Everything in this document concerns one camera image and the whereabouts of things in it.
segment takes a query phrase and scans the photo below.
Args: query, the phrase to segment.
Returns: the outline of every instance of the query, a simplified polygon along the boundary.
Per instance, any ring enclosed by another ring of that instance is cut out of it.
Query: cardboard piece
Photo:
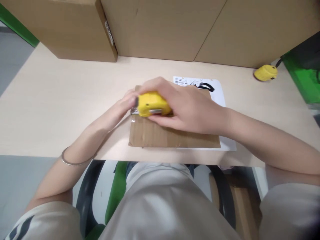
[[[258,240],[262,213],[259,194],[233,174],[225,175],[230,185],[236,214],[236,232],[241,239]],[[212,174],[209,174],[212,203],[219,209],[219,193]]]
[[[259,68],[320,31],[318,0],[228,0],[195,61]]]
[[[0,0],[54,55],[116,62],[100,0]]]
[[[226,0],[101,0],[120,56],[193,61]]]
[[[208,90],[200,90],[210,97]],[[132,115],[129,137],[132,147],[220,148],[217,135],[199,134],[161,127],[148,118]]]

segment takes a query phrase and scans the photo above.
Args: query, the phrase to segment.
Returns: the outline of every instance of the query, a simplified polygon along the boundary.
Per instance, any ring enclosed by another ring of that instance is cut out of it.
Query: bracelet
[[[68,162],[67,160],[64,159],[64,152],[67,149],[68,149],[68,147],[65,150],[63,150],[63,152],[61,153],[61,160],[62,160],[63,163],[67,164],[68,166],[73,166],[73,167],[81,166],[81,165],[86,164],[87,162],[93,160],[93,158],[94,158],[94,155],[93,155],[91,158],[89,158],[88,160],[86,160],[86,161],[84,161],[82,163],[71,163],[71,162]]]

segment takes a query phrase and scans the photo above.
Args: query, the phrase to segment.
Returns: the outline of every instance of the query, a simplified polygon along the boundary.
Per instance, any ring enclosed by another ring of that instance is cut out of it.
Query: beige tabletop
[[[269,82],[255,80],[253,71],[131,57],[117,63],[61,60],[39,44],[0,98],[0,155],[58,157],[128,89],[156,76],[218,79],[227,107],[320,150],[320,129],[283,64]],[[239,144],[236,152],[129,147],[130,119],[108,137],[97,159],[264,166]]]

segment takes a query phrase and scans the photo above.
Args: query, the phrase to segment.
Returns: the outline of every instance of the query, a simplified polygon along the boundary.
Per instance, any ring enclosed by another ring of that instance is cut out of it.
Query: white paper
[[[186,77],[173,77],[173,82],[180,86],[187,86],[187,85],[196,85],[197,87],[200,83],[208,83],[213,88],[214,91],[210,92],[211,99],[215,101],[222,107],[226,107],[226,102],[224,100],[224,95],[222,91],[222,87],[220,82],[217,79],[202,79],[202,78],[186,78]],[[198,150],[213,150],[213,151],[236,151],[236,142],[230,138],[221,137],[220,138],[220,145],[221,148],[193,148]]]

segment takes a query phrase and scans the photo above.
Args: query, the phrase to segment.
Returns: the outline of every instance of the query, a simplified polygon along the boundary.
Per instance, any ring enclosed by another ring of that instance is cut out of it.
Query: yellow tape measure
[[[172,110],[166,100],[157,92],[148,92],[138,97],[137,110],[142,117],[149,117],[154,114],[167,115]]]
[[[263,65],[254,72],[254,76],[256,77],[256,79],[260,81],[268,81],[271,79],[275,79],[277,75],[277,68],[271,65]]]

